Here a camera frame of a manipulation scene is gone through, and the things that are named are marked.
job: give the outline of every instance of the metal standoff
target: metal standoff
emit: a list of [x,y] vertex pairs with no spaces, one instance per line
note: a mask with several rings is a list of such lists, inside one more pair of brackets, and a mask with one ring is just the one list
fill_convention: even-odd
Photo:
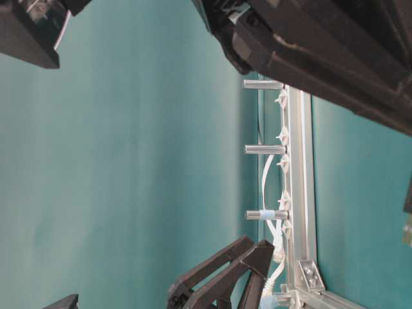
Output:
[[288,211],[246,211],[247,220],[287,220]]
[[275,80],[250,80],[245,79],[243,81],[243,87],[245,89],[270,89],[270,90],[281,90],[283,89],[283,84]]
[[286,147],[283,145],[245,145],[247,155],[284,155]]

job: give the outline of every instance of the black plastic housing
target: black plastic housing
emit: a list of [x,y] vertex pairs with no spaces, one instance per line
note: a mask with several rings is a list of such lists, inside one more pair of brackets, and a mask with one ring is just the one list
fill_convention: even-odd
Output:
[[0,1],[0,52],[47,69],[60,66],[59,55],[17,0]]

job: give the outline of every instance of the bolt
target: bolt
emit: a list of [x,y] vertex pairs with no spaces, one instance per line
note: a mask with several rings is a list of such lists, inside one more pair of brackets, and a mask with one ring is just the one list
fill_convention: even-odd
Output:
[[309,279],[309,286],[311,287],[311,288],[314,288],[315,286],[316,286],[316,280],[315,279]]

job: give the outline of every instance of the metal bracket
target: metal bracket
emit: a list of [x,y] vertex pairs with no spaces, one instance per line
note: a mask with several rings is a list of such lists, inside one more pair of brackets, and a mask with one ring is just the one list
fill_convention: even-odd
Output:
[[299,268],[301,270],[301,287],[308,292],[322,292],[325,287],[322,277],[317,269],[314,261],[299,261]]

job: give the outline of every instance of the white plastic clip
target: white plastic clip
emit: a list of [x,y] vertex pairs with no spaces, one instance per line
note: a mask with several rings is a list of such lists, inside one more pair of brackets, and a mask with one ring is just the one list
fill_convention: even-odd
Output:
[[280,166],[282,171],[286,174],[289,171],[289,156],[284,154],[280,162],[276,165]]
[[285,109],[288,105],[288,92],[285,89],[282,89],[275,102],[279,103],[282,109]]
[[282,127],[282,131],[280,132],[280,134],[276,137],[278,138],[282,145],[286,146],[287,144],[289,144],[289,131],[287,127]]

